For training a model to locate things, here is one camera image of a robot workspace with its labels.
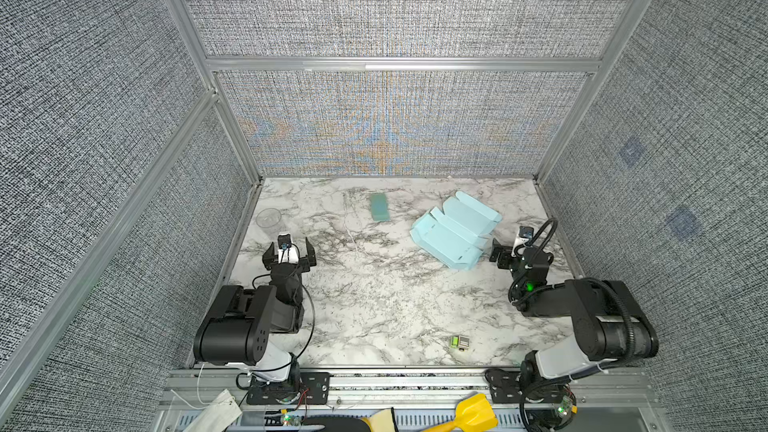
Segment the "clear plastic cup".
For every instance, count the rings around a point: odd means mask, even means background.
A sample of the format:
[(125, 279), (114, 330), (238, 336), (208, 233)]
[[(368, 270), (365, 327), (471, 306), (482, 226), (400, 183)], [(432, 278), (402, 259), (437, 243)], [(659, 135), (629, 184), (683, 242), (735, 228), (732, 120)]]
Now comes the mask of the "clear plastic cup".
[(286, 230), (283, 215), (276, 208), (260, 211), (255, 217), (255, 223), (268, 238), (274, 238)]

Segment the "yellow plastic scoop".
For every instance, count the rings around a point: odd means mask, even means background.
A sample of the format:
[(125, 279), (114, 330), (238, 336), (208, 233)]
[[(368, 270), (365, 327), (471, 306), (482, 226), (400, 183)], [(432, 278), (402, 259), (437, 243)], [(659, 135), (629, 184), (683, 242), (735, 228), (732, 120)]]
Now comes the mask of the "yellow plastic scoop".
[(453, 420), (425, 429), (425, 432), (448, 432), (456, 429), (464, 432), (484, 432), (497, 427), (498, 424), (498, 418), (487, 397), (475, 394), (457, 404)]

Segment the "small green electronic module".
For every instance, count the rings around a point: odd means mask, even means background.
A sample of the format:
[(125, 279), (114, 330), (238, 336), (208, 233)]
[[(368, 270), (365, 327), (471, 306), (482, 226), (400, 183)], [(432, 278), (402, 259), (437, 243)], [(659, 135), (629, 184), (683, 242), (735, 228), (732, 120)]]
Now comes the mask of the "small green electronic module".
[(466, 351), (470, 348), (470, 339), (464, 335), (454, 335), (450, 337), (450, 347), (459, 351)]

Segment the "aluminium front rail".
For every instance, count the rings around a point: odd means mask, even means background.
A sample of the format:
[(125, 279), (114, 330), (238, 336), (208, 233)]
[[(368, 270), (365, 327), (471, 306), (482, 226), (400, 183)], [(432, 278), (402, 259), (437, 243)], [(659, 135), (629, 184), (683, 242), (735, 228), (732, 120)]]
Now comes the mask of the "aluminium front rail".
[[(346, 411), (363, 408), (409, 407), (450, 408), (476, 393), (491, 400), (484, 379), (487, 367), (327, 367), (307, 368), (304, 372), (331, 374), (326, 405), (297, 406), (321, 411)], [(239, 403), (247, 405), (245, 387), (250, 379), (239, 370), (208, 368), (176, 370), (167, 379), (160, 404), (176, 408), (201, 408), (225, 389)], [(657, 407), (660, 399), (652, 390), (648, 376), (638, 368), (615, 369), (606, 374), (578, 379), (569, 386), (578, 406)], [(517, 404), (494, 404), (514, 407)]]

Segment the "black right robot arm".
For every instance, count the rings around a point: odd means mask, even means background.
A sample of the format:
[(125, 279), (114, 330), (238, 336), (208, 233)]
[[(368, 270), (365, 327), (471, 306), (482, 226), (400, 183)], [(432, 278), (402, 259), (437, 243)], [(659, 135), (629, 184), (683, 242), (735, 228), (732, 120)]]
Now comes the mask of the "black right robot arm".
[(584, 277), (550, 283), (553, 260), (552, 253), (529, 243), (492, 242), (489, 261), (512, 275), (510, 304), (525, 317), (568, 317), (572, 324), (570, 336), (526, 355), (522, 385), (573, 380), (656, 356), (655, 328), (624, 282)]

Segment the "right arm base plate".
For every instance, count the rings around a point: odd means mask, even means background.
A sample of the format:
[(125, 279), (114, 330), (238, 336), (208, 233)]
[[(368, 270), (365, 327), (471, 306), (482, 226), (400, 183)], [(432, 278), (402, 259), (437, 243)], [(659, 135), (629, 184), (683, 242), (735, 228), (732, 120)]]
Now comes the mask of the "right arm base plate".
[[(484, 379), (489, 387), (494, 404), (517, 404), (527, 387), (543, 381), (537, 372), (524, 368), (502, 369), (492, 367), (484, 371)], [(526, 396), (528, 403), (561, 403), (566, 397), (575, 399), (565, 385), (542, 386)]]

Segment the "white cloth strip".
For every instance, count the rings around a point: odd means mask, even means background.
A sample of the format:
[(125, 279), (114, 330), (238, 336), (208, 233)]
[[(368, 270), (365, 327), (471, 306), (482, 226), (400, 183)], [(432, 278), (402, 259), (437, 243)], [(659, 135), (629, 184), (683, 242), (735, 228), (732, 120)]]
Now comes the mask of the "white cloth strip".
[(222, 391), (192, 422), (185, 432), (223, 432), (242, 416), (236, 397)]

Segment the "light blue paper box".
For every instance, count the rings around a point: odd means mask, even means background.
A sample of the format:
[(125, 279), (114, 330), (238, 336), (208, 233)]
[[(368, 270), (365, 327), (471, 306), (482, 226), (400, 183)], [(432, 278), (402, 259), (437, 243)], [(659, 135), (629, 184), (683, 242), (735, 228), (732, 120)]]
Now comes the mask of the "light blue paper box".
[(434, 207), (410, 230), (414, 243), (456, 270), (469, 270), (479, 261), (502, 215), (473, 196), (457, 191), (441, 208)]

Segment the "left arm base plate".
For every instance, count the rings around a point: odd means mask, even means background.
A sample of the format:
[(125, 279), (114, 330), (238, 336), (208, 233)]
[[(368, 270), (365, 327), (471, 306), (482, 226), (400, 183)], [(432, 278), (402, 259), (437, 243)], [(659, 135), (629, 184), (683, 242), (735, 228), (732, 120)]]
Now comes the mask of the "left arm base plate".
[(307, 405), (326, 405), (330, 391), (331, 374), (327, 372), (300, 372), (289, 375), (286, 381), (251, 380), (245, 403), (270, 407), (297, 407), (299, 400)]

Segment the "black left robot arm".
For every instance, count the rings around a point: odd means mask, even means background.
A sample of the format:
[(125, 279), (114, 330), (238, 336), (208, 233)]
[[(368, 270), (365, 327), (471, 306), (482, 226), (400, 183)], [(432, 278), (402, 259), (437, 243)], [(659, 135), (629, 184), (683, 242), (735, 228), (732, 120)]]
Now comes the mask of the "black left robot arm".
[(194, 341), (196, 361), (236, 366), (255, 384), (297, 388), (299, 354), (270, 342), (273, 334), (296, 334), (303, 325), (309, 293), (303, 275), (317, 265), (310, 241), (299, 247), (290, 234), (280, 234), (262, 255), (269, 283), (245, 288), (222, 286), (209, 307)]

